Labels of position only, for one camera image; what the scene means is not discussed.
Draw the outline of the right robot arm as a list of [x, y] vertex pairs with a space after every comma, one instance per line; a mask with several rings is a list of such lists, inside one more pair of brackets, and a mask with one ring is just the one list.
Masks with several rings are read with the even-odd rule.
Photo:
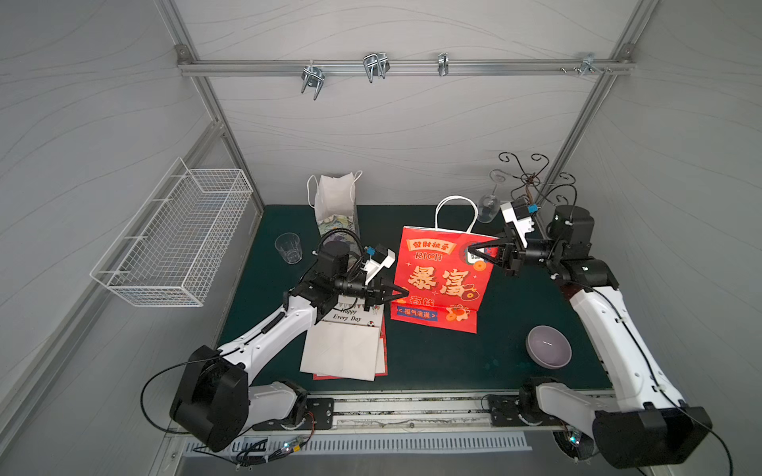
[[515, 403], [527, 426], [550, 418], [565, 425], [557, 444], [571, 458], [585, 449], [617, 469], [684, 463], [712, 433], [702, 407], [690, 406], [655, 361], [627, 311], [605, 261], [591, 255], [595, 221], [575, 205], [560, 205], [545, 238], [534, 238], [536, 206], [502, 204], [504, 233], [468, 251], [515, 276], [525, 265], [548, 271], [577, 313], [613, 386], [593, 398], [552, 378], [531, 378]]

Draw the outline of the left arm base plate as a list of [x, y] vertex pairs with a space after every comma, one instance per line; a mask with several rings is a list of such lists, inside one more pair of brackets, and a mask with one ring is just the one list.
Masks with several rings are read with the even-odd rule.
[[335, 400], [333, 398], [307, 397], [303, 402], [297, 402], [295, 410], [290, 412], [282, 420], [268, 420], [252, 426], [252, 430], [310, 430], [313, 426], [317, 430], [330, 430], [333, 427], [333, 412]]

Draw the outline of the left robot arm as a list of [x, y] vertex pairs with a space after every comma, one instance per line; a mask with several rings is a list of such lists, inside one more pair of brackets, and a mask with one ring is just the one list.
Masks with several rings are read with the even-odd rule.
[[361, 299], [370, 309], [409, 295], [379, 275], [395, 264], [392, 249], [359, 246], [353, 252], [337, 240], [339, 234], [359, 239], [349, 229], [331, 230], [317, 244], [313, 265], [285, 291], [278, 309], [240, 337], [216, 349], [202, 345], [180, 363], [184, 373], [169, 410], [178, 427], [157, 424], [156, 430], [194, 436], [208, 449], [220, 451], [266, 422], [301, 426], [307, 391], [287, 381], [256, 386], [253, 382], [262, 369], [333, 311], [342, 296]]

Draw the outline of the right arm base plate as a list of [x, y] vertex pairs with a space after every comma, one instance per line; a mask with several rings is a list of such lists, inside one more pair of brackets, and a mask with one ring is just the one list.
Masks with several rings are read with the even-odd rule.
[[519, 413], [518, 395], [487, 394], [481, 399], [481, 406], [494, 428], [533, 426]]

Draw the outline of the white paper bag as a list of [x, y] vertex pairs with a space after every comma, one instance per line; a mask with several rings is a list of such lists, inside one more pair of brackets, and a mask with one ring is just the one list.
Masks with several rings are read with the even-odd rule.
[[300, 371], [372, 382], [384, 305], [363, 309], [358, 297], [337, 306], [307, 333]]

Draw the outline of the red paper bag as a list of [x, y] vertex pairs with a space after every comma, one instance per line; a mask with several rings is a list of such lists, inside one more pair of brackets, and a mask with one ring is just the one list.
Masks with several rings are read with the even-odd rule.
[[[472, 209], [463, 230], [442, 226], [439, 214], [450, 202], [462, 200]], [[435, 209], [431, 227], [402, 229], [394, 285], [408, 293], [391, 303], [391, 319], [469, 334], [478, 329], [478, 311], [493, 265], [473, 255], [468, 247], [491, 241], [473, 232], [478, 207], [464, 196], [447, 196]]]
[[[388, 359], [387, 359], [386, 325], [385, 325], [385, 322], [382, 321], [381, 327], [380, 327], [379, 340], [378, 340], [375, 377], [384, 377], [387, 375], [388, 375]], [[325, 374], [313, 374], [313, 380], [314, 381], [341, 380], [341, 377], [325, 375]]]

